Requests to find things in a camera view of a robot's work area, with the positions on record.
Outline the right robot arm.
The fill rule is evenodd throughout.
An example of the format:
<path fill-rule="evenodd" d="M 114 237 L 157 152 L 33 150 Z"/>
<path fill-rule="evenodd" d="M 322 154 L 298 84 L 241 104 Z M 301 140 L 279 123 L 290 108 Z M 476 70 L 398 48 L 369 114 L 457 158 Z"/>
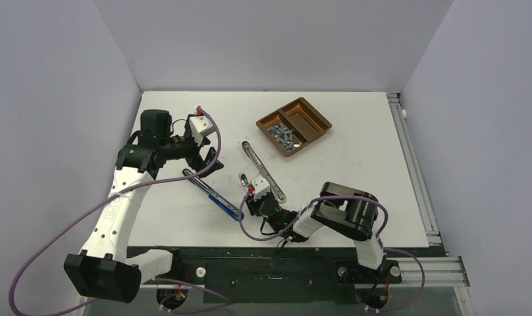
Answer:
<path fill-rule="evenodd" d="M 285 242 L 302 243 L 327 227 L 354 241 L 360 276 L 375 282 L 385 273 L 385 253 L 381 232 L 388 222 L 388 211 L 378 199 L 361 190 L 336 184 L 324 183 L 319 197 L 312 199 L 300 211 L 289 211 L 280 206 L 270 188 L 260 192 L 251 185 L 244 198 L 250 215 L 261 217 L 272 232 L 262 238 L 243 233 L 256 241 L 281 237 Z"/>

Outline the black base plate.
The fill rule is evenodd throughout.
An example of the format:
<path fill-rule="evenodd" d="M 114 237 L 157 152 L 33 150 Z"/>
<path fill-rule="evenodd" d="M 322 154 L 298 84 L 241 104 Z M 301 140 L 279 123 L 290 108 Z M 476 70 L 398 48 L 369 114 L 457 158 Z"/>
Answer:
<path fill-rule="evenodd" d="M 390 253 L 381 271 L 360 267 L 354 248 L 173 248 L 173 262 L 164 273 L 144 284 L 180 280 L 170 290 L 158 290 L 157 299 L 188 291 L 186 283 L 211 289 L 205 303 L 337 304 L 388 301 L 389 285 L 406 283 L 406 265 L 415 255 L 424 268 L 430 258 L 444 257 L 442 247 L 405 248 Z"/>

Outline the pile of grey staples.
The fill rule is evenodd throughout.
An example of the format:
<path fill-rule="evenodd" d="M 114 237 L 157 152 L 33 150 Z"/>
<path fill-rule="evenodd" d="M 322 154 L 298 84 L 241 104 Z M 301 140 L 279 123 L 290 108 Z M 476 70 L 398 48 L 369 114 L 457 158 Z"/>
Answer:
<path fill-rule="evenodd" d="M 302 147 L 302 141 L 283 123 L 270 126 L 267 128 L 267 131 L 287 152 L 293 152 Z"/>

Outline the blue stapler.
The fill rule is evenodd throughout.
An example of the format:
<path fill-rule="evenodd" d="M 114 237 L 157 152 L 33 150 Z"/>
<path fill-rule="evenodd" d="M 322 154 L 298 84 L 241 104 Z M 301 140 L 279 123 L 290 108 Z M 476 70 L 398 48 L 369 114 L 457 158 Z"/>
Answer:
<path fill-rule="evenodd" d="M 244 219 L 244 214 L 239 210 L 239 207 L 231 203 L 227 198 L 222 196 L 212 186 L 200 176 L 195 176 L 195 173 L 190 169 L 183 169 L 182 174 L 184 176 L 191 176 L 188 180 L 198 187 L 217 207 L 219 207 L 224 213 L 226 213 L 234 221 L 241 221 Z"/>

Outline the brown plastic divided tray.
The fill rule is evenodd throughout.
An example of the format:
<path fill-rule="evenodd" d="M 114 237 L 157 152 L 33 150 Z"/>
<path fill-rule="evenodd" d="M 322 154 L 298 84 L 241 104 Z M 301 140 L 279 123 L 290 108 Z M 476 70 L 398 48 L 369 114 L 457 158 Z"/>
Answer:
<path fill-rule="evenodd" d="M 302 141 L 302 147 L 293 152 L 285 151 L 274 139 L 267 128 L 283 123 L 291 129 Z M 307 99 L 299 97 L 290 103 L 274 110 L 268 115 L 256 121 L 256 126 L 269 139 L 274 147 L 285 157 L 291 157 L 295 153 L 303 150 L 306 146 L 317 141 L 324 136 L 331 128 L 332 124 L 322 115 Z"/>

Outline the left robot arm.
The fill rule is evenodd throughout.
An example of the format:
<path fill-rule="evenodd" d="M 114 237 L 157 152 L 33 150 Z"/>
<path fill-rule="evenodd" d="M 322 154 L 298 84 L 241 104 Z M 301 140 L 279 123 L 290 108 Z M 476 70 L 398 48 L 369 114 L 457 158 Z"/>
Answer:
<path fill-rule="evenodd" d="M 148 250 L 127 256 L 128 241 L 142 202 L 168 161 L 185 160 L 197 176 L 223 167 L 219 148 L 210 147 L 217 132 L 213 119 L 196 109 L 185 120 L 184 132 L 174 134 L 173 118 L 166 110 L 145 110 L 140 127 L 120 149 L 108 200 L 103 202 L 92 233 L 77 254 L 67 255 L 64 270 L 81 296 L 130 303 L 140 286 L 154 277 L 167 283 L 180 280 L 183 265 L 168 250 Z"/>

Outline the light blue staple box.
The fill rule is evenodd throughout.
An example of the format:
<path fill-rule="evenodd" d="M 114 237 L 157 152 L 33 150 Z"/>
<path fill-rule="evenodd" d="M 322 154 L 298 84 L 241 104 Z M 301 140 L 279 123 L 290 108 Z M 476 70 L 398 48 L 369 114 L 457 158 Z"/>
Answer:
<path fill-rule="evenodd" d="M 238 178 L 239 178 L 241 184 L 243 185 L 243 187 L 247 188 L 250 185 L 250 182 L 249 182 L 247 176 L 243 172 L 239 173 Z"/>

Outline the silver black stapler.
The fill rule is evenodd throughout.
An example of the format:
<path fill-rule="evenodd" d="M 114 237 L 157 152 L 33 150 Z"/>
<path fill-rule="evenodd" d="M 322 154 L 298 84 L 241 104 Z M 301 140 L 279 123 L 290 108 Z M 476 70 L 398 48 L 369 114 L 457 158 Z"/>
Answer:
<path fill-rule="evenodd" d="M 253 162 L 257 170 L 259 171 L 259 174 L 269 183 L 271 191 L 275 197 L 275 199 L 279 203 L 286 203 L 287 202 L 287 196 L 285 193 L 280 189 L 279 185 L 275 182 L 273 177 L 270 175 L 269 171 L 261 161 L 261 159 L 258 157 L 258 155 L 255 153 L 255 151 L 252 149 L 250 143 L 248 141 L 242 142 L 242 148 L 245 152 L 245 154 L 249 157 L 249 159 Z"/>

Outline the aluminium frame rail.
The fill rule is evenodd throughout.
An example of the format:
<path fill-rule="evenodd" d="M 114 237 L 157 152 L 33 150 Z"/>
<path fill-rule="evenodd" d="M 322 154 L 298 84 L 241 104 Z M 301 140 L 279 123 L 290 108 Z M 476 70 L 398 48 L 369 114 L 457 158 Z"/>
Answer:
<path fill-rule="evenodd" d="M 329 121 L 329 130 L 286 157 L 256 123 L 302 120 L 302 99 Z M 395 97 L 377 92 L 146 92 L 140 110 L 162 109 L 179 117 L 198 106 L 214 118 L 222 138 L 224 167 L 207 181 L 233 204 L 244 195 L 238 174 L 257 174 L 242 149 L 248 141 L 287 195 L 289 208 L 305 205 L 327 181 L 370 192 L 388 209 L 388 224 L 381 233 L 384 245 L 413 253 L 427 250 L 429 258 L 421 264 L 427 286 L 467 286 L 460 259 L 446 259 L 441 253 L 428 192 Z M 90 240 L 101 244 L 122 238 L 131 246 L 274 248 L 278 239 L 260 235 L 260 224 L 249 216 L 238 224 L 183 180 L 149 187 L 126 230 L 97 230 Z"/>

